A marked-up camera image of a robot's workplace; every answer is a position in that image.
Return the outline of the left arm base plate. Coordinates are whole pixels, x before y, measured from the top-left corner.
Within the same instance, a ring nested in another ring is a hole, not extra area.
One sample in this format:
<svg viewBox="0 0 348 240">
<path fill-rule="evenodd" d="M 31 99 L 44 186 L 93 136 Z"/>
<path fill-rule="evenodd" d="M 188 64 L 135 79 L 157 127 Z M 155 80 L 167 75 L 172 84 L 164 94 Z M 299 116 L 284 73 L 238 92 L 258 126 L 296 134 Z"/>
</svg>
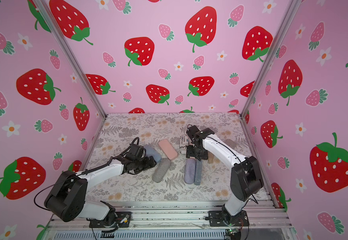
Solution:
<svg viewBox="0 0 348 240">
<path fill-rule="evenodd" d="M 128 228 L 132 218 L 131 212 L 111 212 L 104 220 L 89 220 L 90 228 Z"/>
</svg>

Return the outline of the newspaper print glasses case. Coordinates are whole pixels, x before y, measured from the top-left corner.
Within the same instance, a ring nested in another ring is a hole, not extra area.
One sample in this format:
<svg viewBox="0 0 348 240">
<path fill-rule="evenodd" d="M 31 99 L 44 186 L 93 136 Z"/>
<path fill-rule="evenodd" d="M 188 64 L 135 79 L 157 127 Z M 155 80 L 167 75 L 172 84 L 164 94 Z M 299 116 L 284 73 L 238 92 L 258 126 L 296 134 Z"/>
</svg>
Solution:
<svg viewBox="0 0 348 240">
<path fill-rule="evenodd" d="M 187 135 L 182 135 L 180 137 L 180 147 L 179 147 L 179 152 L 182 155 L 186 155 L 189 144 L 190 144 L 189 137 Z"/>
</svg>

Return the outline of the grey case teal lining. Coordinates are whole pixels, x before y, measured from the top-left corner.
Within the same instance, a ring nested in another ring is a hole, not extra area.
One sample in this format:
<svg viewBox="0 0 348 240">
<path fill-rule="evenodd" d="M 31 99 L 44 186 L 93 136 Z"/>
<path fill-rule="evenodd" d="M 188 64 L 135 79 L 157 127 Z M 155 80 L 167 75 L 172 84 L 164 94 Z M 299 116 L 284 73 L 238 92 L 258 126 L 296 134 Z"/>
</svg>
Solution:
<svg viewBox="0 0 348 240">
<path fill-rule="evenodd" d="M 224 140 L 224 143 L 234 150 L 237 148 L 237 145 L 238 145 L 235 141 L 233 141 L 231 139 Z"/>
</svg>

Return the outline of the aluminium corner post right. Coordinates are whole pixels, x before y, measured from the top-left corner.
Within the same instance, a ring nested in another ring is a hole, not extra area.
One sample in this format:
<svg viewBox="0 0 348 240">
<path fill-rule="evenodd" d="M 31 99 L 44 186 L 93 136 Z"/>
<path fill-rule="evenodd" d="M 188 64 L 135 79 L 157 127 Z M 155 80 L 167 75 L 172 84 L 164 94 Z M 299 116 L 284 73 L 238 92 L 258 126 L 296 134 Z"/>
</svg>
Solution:
<svg viewBox="0 0 348 240">
<path fill-rule="evenodd" d="M 267 72 L 270 69 L 270 65 L 273 63 L 273 60 L 275 58 L 276 50 L 280 47 L 282 44 L 282 41 L 300 7 L 301 1 L 300 0 L 292 0 L 289 1 L 289 4 L 286 8 L 286 11 L 282 17 L 282 20 L 279 24 L 279 27 L 277 29 L 277 32 L 275 36 L 273 37 L 273 42 L 271 44 L 271 47 L 266 54 L 266 58 L 260 68 L 260 71 L 257 75 L 257 78 L 255 80 L 254 86 L 250 92 L 249 98 L 247 100 L 247 103 L 245 104 L 245 107 L 241 113 L 241 119 L 244 119 L 251 107 L 252 102 L 254 101 L 254 97 L 256 97 L 258 91 L 261 88 L 261 85 L 265 79 L 265 76 Z"/>
</svg>

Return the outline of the tan woven glasses case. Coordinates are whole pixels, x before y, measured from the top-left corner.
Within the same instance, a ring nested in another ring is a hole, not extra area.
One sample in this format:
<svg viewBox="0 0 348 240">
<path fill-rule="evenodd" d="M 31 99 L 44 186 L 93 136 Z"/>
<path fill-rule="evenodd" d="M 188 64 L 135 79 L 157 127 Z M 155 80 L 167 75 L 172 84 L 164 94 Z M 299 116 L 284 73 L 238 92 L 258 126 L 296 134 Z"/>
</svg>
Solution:
<svg viewBox="0 0 348 240">
<path fill-rule="evenodd" d="M 211 152 L 209 152 L 208 153 L 208 163 L 209 164 L 213 164 L 214 163 L 214 159 L 215 159 L 215 156 Z"/>
</svg>

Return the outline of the purple case brown lining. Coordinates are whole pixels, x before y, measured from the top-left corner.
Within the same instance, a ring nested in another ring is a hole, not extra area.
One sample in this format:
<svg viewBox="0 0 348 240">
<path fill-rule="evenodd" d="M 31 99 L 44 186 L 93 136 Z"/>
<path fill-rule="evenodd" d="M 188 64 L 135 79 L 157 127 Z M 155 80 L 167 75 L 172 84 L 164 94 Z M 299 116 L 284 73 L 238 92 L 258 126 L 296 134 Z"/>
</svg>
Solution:
<svg viewBox="0 0 348 240">
<path fill-rule="evenodd" d="M 196 161 L 194 159 L 187 159 L 185 165 L 184 181 L 186 184 L 191 185 L 195 182 L 196 174 Z"/>
</svg>

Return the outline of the blue fabric glasses case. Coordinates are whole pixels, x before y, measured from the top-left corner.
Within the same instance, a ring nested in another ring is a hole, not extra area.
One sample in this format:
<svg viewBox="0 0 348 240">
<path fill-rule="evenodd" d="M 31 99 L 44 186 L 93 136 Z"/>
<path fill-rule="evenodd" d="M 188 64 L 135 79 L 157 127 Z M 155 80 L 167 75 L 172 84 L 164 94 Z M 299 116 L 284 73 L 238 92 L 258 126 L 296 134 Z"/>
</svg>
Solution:
<svg viewBox="0 0 348 240">
<path fill-rule="evenodd" d="M 158 153 L 153 147 L 151 147 L 150 145 L 145 145 L 144 148 L 146 150 L 147 157 L 153 157 L 156 163 L 159 163 L 161 161 L 161 154 Z"/>
</svg>

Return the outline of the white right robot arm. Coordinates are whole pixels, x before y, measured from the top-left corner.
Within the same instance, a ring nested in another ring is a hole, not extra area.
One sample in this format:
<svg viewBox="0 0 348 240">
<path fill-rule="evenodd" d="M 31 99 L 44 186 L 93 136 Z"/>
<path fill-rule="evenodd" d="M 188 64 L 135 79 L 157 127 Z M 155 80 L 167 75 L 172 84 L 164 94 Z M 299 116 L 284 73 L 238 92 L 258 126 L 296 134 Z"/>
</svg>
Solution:
<svg viewBox="0 0 348 240">
<path fill-rule="evenodd" d="M 197 126 L 189 125 L 186 134 L 191 141 L 187 157 L 200 162 L 207 160 L 211 153 L 231 171 L 232 196 L 222 212 L 230 218 L 238 216 L 249 198 L 264 187 L 259 161 L 254 156 L 246 157 L 233 150 L 209 128 L 199 130 Z"/>
</svg>

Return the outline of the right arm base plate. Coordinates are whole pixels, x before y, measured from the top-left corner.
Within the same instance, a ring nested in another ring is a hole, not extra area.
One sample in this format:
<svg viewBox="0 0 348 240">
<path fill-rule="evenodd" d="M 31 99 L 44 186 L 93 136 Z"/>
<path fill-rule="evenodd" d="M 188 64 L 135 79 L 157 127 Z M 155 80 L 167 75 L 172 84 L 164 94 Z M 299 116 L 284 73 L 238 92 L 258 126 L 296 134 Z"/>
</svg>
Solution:
<svg viewBox="0 0 348 240">
<path fill-rule="evenodd" d="M 226 210 L 209 211 L 205 220 L 211 227 L 248 227 L 250 225 L 247 212 L 242 210 L 231 216 Z"/>
</svg>

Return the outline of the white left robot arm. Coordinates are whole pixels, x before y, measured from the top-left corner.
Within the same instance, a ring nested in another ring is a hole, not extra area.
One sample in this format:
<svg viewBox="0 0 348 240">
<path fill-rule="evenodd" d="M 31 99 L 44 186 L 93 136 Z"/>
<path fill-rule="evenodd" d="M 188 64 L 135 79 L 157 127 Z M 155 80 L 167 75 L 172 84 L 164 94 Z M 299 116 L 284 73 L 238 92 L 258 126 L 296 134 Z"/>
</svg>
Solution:
<svg viewBox="0 0 348 240">
<path fill-rule="evenodd" d="M 94 228 L 112 227 L 118 219 L 115 208 L 104 201 L 87 201 L 88 190 L 113 177 L 123 174 L 137 175 L 156 164 L 156 159 L 147 156 L 144 147 L 130 144 L 126 150 L 110 157 L 99 167 L 77 173 L 63 172 L 51 186 L 44 206 L 64 222 L 87 219 Z"/>
</svg>

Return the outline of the pink glasses case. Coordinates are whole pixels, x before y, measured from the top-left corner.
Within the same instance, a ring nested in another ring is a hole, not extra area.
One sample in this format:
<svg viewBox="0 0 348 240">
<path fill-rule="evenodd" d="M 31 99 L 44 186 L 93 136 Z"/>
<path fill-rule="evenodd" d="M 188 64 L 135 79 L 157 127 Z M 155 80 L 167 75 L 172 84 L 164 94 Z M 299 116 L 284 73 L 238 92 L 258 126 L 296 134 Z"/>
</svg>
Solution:
<svg viewBox="0 0 348 240">
<path fill-rule="evenodd" d="M 158 145 L 169 160 L 174 160 L 178 157 L 177 151 L 167 139 L 159 141 Z"/>
</svg>

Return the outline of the green case purple glasses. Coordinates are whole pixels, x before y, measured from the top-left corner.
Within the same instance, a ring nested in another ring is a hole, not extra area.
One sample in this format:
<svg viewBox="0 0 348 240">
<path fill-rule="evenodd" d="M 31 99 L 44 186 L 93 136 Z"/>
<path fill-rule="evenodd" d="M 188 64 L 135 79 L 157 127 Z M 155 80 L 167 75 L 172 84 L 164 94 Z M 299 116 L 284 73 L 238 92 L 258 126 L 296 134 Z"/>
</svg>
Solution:
<svg viewBox="0 0 348 240">
<path fill-rule="evenodd" d="M 194 185 L 200 186 L 202 181 L 202 168 L 203 168 L 203 162 L 196 160 L 196 171 L 195 171 L 195 181 Z"/>
</svg>

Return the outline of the grey fabric glasses case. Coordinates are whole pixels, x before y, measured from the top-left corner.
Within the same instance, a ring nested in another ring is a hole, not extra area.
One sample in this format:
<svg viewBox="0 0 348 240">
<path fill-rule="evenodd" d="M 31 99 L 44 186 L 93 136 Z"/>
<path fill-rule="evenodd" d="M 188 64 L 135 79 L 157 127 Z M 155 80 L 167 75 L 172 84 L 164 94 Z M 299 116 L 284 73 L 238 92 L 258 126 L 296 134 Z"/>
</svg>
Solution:
<svg viewBox="0 0 348 240">
<path fill-rule="evenodd" d="M 160 161 L 157 169 L 155 170 L 155 172 L 153 174 L 153 177 L 152 177 L 153 181 L 155 183 L 160 183 L 163 180 L 163 178 L 164 178 L 165 174 L 167 173 L 167 171 L 169 170 L 170 166 L 171 166 L 171 160 L 170 159 L 167 159 L 167 158 L 162 159 Z"/>
</svg>

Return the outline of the aluminium corner post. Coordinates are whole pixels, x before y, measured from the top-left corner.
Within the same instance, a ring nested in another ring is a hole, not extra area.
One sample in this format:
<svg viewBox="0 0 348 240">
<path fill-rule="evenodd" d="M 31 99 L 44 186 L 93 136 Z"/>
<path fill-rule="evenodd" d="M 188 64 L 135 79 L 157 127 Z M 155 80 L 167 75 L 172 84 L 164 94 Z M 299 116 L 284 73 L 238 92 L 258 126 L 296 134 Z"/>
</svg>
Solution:
<svg viewBox="0 0 348 240">
<path fill-rule="evenodd" d="M 252 102 L 254 101 L 254 97 L 256 97 L 258 91 L 261 88 L 261 85 L 265 79 L 265 76 L 267 72 L 270 69 L 270 65 L 273 63 L 273 60 L 275 58 L 276 50 L 280 47 L 282 44 L 282 41 L 300 7 L 301 1 L 300 0 L 292 0 L 289 1 L 289 4 L 286 8 L 286 11 L 282 17 L 282 20 L 279 24 L 279 27 L 277 29 L 277 32 L 275 36 L 273 37 L 273 42 L 271 44 L 271 47 L 266 54 L 266 58 L 260 68 L 260 71 L 257 75 L 257 78 L 255 80 L 254 86 L 250 92 L 249 98 L 247 100 L 247 103 L 245 104 L 245 107 L 241 113 L 241 119 L 244 119 L 251 107 Z"/>
<path fill-rule="evenodd" d="M 86 93 L 88 94 L 89 98 L 91 99 L 92 103 L 96 107 L 97 111 L 99 112 L 100 116 L 105 119 L 107 114 L 102 107 L 100 101 L 97 98 L 97 95 L 95 94 L 94 90 L 92 89 L 89 80 L 87 79 L 83 69 L 81 68 L 79 62 L 77 61 L 74 52 L 70 48 L 69 44 L 65 40 L 65 36 L 61 32 L 60 28 L 58 27 L 57 22 L 55 21 L 54 17 L 52 16 L 52 13 L 49 9 L 49 1 L 41 1 L 41 0 L 35 0 L 35 5 L 40 11 L 41 16 L 44 18 L 46 24 L 49 26 L 51 33 L 54 35 L 57 43 L 59 44 L 60 48 L 62 49 L 64 55 L 66 56 L 69 64 L 71 65 L 74 73 L 79 78 L 81 85 L 84 87 Z"/>
</svg>

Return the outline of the aluminium corner post left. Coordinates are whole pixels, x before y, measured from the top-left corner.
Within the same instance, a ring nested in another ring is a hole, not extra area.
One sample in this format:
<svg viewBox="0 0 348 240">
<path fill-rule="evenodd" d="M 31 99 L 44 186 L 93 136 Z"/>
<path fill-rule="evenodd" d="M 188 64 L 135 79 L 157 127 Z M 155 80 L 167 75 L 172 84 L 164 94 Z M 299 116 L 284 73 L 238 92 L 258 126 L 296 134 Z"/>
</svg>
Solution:
<svg viewBox="0 0 348 240">
<path fill-rule="evenodd" d="M 61 32 L 60 28 L 58 27 L 57 22 L 55 21 L 54 17 L 52 16 L 52 13 L 49 9 L 49 1 L 41 1 L 41 0 L 35 0 L 35 5 L 40 11 L 41 16 L 44 18 L 46 24 L 49 26 L 51 33 L 54 35 L 57 43 L 59 44 L 60 48 L 62 49 L 64 55 L 66 56 L 69 64 L 71 65 L 74 73 L 79 78 L 81 85 L 84 87 L 86 93 L 88 94 L 89 98 L 91 99 L 92 103 L 96 107 L 97 111 L 99 112 L 100 116 L 105 119 L 107 114 L 102 107 L 100 101 L 97 98 L 97 95 L 95 94 L 94 90 L 92 89 L 89 80 L 87 79 L 83 69 L 81 68 L 79 62 L 77 61 L 74 52 L 70 48 L 69 44 L 65 40 L 65 36 Z"/>
</svg>

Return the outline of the aluminium rail frame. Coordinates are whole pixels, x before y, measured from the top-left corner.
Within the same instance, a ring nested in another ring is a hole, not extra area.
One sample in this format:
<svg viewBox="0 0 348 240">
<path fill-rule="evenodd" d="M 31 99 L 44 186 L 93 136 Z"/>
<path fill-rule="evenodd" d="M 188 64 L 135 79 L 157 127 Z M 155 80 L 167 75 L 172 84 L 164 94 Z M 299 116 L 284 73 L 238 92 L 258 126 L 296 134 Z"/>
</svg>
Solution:
<svg viewBox="0 0 348 240">
<path fill-rule="evenodd" d="M 41 240 L 297 240 L 285 210 L 270 200 L 248 203 L 243 217 L 227 225 L 220 217 L 223 201 L 113 202 L 121 217 L 118 229 L 91 228 L 89 221 L 65 223 L 53 216 Z"/>
</svg>

